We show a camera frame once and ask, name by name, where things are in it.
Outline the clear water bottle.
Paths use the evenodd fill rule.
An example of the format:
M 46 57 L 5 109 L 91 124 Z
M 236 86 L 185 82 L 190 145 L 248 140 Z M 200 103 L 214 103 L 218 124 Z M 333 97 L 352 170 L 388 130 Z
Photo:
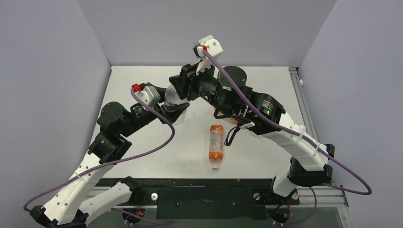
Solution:
M 177 107 L 178 105 L 188 104 L 187 99 L 181 99 L 173 85 L 169 85 L 164 94 L 164 105 L 167 107 Z M 173 125 L 179 125 L 184 122 L 186 109 L 181 113 Z

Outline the slim orange drink bottle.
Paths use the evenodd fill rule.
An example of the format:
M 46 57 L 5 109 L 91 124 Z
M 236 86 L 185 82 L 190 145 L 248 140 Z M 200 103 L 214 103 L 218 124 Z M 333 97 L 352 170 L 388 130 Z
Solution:
M 209 152 L 208 157 L 213 171 L 220 169 L 223 159 L 223 137 L 224 127 L 220 124 L 213 124 L 209 132 Z

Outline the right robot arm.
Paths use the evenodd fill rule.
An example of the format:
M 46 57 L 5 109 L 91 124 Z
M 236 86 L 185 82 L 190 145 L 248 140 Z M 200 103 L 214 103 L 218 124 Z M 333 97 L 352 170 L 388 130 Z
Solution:
M 334 156 L 331 144 L 320 144 L 296 124 L 283 105 L 272 96 L 258 93 L 246 85 L 247 74 L 237 66 L 226 66 L 239 90 L 249 100 L 246 104 L 222 72 L 211 67 L 197 73 L 197 65 L 184 65 L 169 82 L 181 99 L 202 98 L 215 108 L 217 119 L 237 122 L 236 130 L 246 129 L 257 136 L 272 140 L 291 155 L 290 167 L 276 176 L 268 190 L 269 199 L 280 203 L 298 186 L 312 187 L 332 180 L 333 169 L 328 164 Z

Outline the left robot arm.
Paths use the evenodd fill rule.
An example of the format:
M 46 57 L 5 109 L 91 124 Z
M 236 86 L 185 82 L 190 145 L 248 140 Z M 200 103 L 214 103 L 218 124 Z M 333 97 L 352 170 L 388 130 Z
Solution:
M 114 165 L 126 161 L 132 143 L 127 137 L 158 119 L 172 126 L 188 104 L 163 105 L 164 88 L 147 84 L 131 86 L 136 100 L 129 110 L 118 102 L 109 102 L 97 120 L 100 132 L 90 144 L 82 162 L 70 179 L 55 188 L 55 196 L 35 206 L 30 216 L 46 228 L 85 228 L 94 219 L 120 204 L 141 200 L 141 185 L 132 177 L 117 181 L 110 189 L 88 198 L 88 193 Z

